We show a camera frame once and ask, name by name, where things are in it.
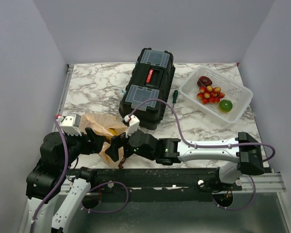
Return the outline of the translucent orange plastic bag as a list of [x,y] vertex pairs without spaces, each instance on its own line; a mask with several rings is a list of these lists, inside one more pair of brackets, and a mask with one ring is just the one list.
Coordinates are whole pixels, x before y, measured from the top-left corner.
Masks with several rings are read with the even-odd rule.
[[118,168],[118,164],[124,155],[123,148],[118,150],[119,160],[117,162],[112,161],[112,159],[105,153],[105,150],[110,146],[110,141],[113,137],[113,135],[108,131],[109,128],[116,129],[119,135],[126,131],[127,126],[122,122],[122,118],[107,114],[85,113],[81,116],[79,130],[85,132],[85,128],[87,127],[92,128],[96,134],[106,137],[106,141],[103,144],[99,156],[107,166]]

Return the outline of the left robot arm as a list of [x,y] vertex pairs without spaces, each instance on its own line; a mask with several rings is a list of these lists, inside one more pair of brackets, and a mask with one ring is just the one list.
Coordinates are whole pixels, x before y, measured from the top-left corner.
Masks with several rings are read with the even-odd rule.
[[82,167],[68,195],[58,210],[55,205],[66,180],[68,167],[81,154],[102,150],[106,138],[86,128],[81,135],[71,136],[62,131],[47,134],[40,147],[41,158],[27,176],[26,195],[29,216],[26,233],[65,233],[87,192],[97,188],[96,171]]

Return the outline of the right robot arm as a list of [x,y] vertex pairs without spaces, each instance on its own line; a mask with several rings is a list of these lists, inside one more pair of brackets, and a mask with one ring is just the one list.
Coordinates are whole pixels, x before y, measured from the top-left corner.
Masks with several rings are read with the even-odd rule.
[[226,164],[219,168],[219,175],[213,178],[219,190],[225,190],[242,175],[264,174],[260,143],[246,132],[225,140],[184,142],[178,138],[157,139],[137,130],[130,136],[123,133],[112,137],[105,153],[117,162],[120,148],[125,158],[135,154],[164,166],[195,160],[225,161]]

